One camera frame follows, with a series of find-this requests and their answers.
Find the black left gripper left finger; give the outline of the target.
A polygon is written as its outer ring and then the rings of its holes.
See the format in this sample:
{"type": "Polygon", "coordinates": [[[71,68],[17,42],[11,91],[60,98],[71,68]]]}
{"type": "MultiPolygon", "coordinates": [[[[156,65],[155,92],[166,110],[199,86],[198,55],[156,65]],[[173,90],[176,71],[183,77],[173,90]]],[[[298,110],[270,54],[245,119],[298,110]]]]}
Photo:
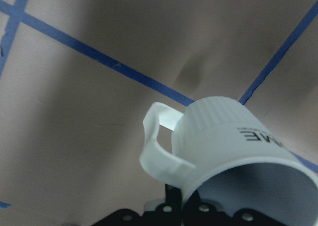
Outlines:
{"type": "Polygon", "coordinates": [[[148,201],[144,212],[119,209],[94,223],[95,226],[179,226],[181,225],[181,190],[165,185],[165,197],[148,201]]]}

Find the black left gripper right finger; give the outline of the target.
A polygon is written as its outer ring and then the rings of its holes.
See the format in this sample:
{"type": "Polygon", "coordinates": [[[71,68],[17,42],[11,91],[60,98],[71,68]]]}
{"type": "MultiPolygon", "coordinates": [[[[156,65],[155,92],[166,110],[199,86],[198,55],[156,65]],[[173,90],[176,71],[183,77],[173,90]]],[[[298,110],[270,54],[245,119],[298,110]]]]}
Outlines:
{"type": "Polygon", "coordinates": [[[182,210],[185,226],[282,226],[283,223],[256,210],[243,208],[229,216],[216,206],[201,199],[195,191],[182,210]]]}

